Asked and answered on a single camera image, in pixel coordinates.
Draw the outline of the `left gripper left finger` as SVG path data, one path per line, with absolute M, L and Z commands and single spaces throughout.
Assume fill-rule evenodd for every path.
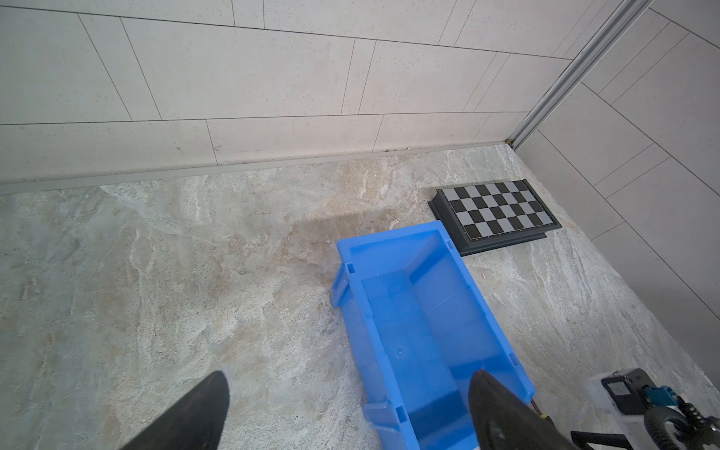
M 217 449 L 229 405 L 227 378 L 213 371 L 123 449 Z

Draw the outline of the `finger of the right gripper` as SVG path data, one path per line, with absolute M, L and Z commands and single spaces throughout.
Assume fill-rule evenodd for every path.
M 572 431 L 571 441 L 582 450 L 596 450 L 594 444 L 626 450 L 633 450 L 633 446 L 626 436 L 619 433 L 595 433 L 587 431 Z

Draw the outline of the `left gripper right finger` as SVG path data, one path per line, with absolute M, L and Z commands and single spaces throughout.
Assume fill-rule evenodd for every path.
M 469 411 L 480 449 L 576 449 L 485 370 L 472 375 Z

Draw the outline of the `black yellow screwdriver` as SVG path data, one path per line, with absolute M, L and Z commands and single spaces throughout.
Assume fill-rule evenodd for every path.
M 545 422 L 547 422 L 547 423 L 550 423 L 551 425 L 555 426 L 555 424 L 554 424 L 553 420 L 551 419 L 551 417 L 550 417 L 549 415 L 547 415 L 547 414 L 544 414 L 544 413 L 540 410 L 540 408 L 538 407 L 538 405 L 537 405 L 537 403 L 536 403 L 536 401 L 535 401 L 534 399 L 531 401 L 531 405 L 532 405 L 532 408 L 534 409 L 534 411 L 536 412 L 536 414 L 539 416 L 540 419 L 542 419 L 543 421 L 545 421 Z

